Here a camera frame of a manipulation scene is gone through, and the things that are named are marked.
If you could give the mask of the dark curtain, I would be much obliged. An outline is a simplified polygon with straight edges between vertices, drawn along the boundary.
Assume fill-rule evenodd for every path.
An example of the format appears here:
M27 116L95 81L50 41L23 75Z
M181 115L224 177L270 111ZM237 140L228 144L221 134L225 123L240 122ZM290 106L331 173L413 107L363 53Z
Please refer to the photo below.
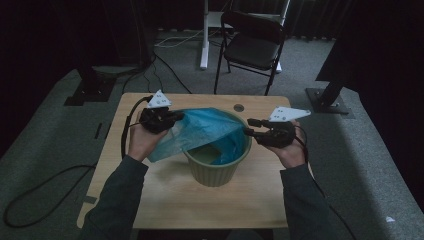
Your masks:
M289 37L332 40L338 37L355 0L143 0L153 24L163 30L201 30L209 13L232 9L281 15Z

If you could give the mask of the black stand with square base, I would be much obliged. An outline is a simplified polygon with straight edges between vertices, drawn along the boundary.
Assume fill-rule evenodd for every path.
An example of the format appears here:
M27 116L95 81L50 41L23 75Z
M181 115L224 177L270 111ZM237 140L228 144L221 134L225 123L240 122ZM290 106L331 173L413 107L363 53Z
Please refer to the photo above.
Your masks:
M98 73L87 64L78 66L77 72L81 81L75 92L65 100L65 106L83 106L86 102L109 100L116 77Z

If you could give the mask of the black slanted stand with base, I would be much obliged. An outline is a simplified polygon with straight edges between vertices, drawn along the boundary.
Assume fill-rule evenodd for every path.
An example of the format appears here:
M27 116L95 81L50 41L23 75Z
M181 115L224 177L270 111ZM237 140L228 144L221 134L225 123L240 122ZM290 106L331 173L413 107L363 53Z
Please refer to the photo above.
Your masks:
M354 119L352 110L340 97L342 88L341 83L330 82L326 88L306 88L305 92L315 113L337 114L344 119Z

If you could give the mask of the blue plastic bag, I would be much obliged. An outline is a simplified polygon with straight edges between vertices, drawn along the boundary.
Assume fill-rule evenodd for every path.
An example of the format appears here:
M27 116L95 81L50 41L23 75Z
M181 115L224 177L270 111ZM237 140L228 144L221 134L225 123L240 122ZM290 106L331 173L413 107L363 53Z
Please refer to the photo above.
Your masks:
M217 155L207 164L224 165L235 162L248 148L250 139L243 133L243 119L216 108L183 109L184 117L177 121L149 155L157 162L179 153L194 155L195 150L212 147Z

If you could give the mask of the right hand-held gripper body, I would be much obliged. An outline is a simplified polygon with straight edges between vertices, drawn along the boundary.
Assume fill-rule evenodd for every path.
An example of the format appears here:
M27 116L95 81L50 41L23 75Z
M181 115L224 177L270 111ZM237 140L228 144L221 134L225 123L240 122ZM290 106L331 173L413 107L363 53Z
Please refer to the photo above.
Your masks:
M259 144L276 148L284 148L291 145L296 137L292 120L306 117L310 114L310 110L277 106L267 120L260 121L263 127L268 128L268 131L259 137Z

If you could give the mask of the person's right hand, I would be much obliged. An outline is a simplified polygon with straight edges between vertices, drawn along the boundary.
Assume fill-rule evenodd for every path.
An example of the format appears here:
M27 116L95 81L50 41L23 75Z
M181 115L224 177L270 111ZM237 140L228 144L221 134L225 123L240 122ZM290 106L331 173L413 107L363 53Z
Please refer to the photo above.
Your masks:
M286 168L294 168L306 163L305 160L305 141L301 125L297 121L293 121L295 126L296 137L291 145L284 148L268 147L280 160L281 164Z

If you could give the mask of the dark cloth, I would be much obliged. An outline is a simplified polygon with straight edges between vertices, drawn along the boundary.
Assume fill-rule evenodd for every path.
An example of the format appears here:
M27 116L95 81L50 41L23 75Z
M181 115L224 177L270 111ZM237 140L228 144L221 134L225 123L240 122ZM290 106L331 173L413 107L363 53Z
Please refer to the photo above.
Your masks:
M424 0L356 0L317 79L359 94L424 211Z

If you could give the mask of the person's left hand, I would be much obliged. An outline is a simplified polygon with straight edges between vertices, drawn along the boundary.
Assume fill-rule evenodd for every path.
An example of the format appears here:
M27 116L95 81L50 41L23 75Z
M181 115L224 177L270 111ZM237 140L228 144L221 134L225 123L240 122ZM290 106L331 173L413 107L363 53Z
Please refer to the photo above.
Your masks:
M134 123L130 126L130 140L128 155L142 162L156 148L160 140L168 133L167 130L154 134L146 130L140 123Z

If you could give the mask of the green ribbed bin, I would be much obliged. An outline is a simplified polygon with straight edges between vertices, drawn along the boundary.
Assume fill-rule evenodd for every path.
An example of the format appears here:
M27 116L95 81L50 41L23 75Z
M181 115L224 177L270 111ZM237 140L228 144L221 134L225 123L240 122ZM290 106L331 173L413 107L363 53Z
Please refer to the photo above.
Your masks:
M241 117L225 110L221 110L221 116L239 128L219 140L185 152L194 179L208 187L227 184L252 145L251 138L243 133L246 123Z

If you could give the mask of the black folding chair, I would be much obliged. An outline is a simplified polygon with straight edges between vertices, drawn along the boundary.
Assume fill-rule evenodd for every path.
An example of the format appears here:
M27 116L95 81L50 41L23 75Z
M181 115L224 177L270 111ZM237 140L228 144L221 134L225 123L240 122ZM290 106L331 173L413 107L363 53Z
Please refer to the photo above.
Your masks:
M214 93L217 93L222 60L227 69L232 67L257 73L269 78L264 95L267 96L277 72L286 32L274 19L226 11L220 17L222 42L215 75Z

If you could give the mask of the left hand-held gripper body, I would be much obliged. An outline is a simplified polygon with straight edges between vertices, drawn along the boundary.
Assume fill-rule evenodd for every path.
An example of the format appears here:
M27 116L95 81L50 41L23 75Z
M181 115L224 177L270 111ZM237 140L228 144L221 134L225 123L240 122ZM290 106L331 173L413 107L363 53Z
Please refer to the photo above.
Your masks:
M173 127L169 107L171 101L161 90L153 94L147 107L142 110L139 122L149 132L158 134Z

